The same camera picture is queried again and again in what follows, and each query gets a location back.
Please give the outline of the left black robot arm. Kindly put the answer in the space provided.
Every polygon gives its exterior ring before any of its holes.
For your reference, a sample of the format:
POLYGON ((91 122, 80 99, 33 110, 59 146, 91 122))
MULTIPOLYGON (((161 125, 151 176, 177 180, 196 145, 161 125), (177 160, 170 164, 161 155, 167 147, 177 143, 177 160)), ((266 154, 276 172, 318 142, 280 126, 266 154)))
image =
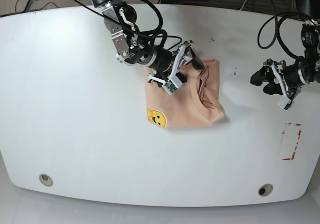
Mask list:
POLYGON ((286 54, 284 60, 274 57, 263 62, 250 83, 263 86, 263 92, 279 95, 278 104, 288 109, 302 86, 320 81, 320 0, 293 0, 286 12, 276 10, 274 0, 269 0, 273 16, 260 28, 257 40, 267 24, 275 23, 274 37, 269 45, 258 44, 261 49, 275 45, 286 54))

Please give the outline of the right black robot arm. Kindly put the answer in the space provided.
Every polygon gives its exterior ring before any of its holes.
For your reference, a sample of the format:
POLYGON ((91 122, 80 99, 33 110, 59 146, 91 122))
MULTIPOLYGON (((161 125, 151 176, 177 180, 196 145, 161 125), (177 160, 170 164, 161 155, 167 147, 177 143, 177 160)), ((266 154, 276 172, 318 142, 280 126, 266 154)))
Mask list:
POLYGON ((92 0, 93 8, 85 9, 103 18, 120 63, 150 68, 147 81, 156 82, 158 87, 172 94, 187 81, 186 76, 181 73, 183 65, 192 64, 194 69, 202 70, 204 64, 192 50, 192 41, 176 37, 179 42, 166 49, 164 46, 170 35, 163 29, 160 11, 148 0, 138 1, 147 4, 154 11, 158 19, 158 25, 154 29, 141 31, 136 24, 135 9, 124 0, 92 0))

